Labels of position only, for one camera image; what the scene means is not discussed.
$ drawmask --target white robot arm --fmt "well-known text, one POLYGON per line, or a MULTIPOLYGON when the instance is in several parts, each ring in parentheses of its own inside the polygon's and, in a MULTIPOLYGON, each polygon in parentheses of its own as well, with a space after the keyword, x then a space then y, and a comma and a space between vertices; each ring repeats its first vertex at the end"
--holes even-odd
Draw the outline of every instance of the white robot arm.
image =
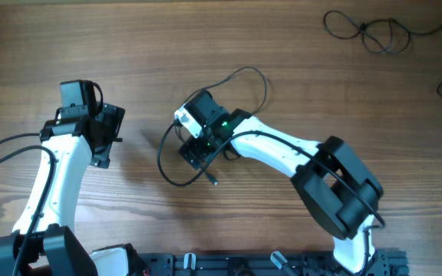
POLYGON ((374 246, 369 230, 374 216, 345 191, 342 186, 345 183, 336 182, 329 188, 324 182, 329 173, 319 164, 326 164, 333 172, 340 169, 342 178, 352 183, 355 190, 352 192, 365 197, 369 205, 377 206, 383 191, 339 138, 331 137, 325 143, 302 140, 266 126, 250 113, 236 110, 229 114, 206 90, 175 112, 175 119, 177 125, 181 124, 192 134, 180 153, 195 169, 202 161, 210 162, 210 154, 229 141, 229 150, 233 153, 257 159, 291 178, 312 216, 334 236, 334 259, 342 267, 358 273, 367 263, 364 256, 368 254, 368 260, 371 259, 374 246))
POLYGON ((44 151, 25 210, 12 234, 0 238, 0 275, 128 275, 129 259, 134 256, 130 248, 106 248, 89 256, 73 234, 84 172, 89 165, 108 167, 112 143, 120 141, 117 135, 125 110, 103 103, 100 87, 89 80, 62 83, 61 99, 62 108, 40 134, 0 142, 37 135, 42 142, 20 149, 0 163, 26 150, 44 151), (100 92, 100 102, 94 87, 100 92), (47 255, 49 266, 30 268, 28 264, 40 255, 47 255))

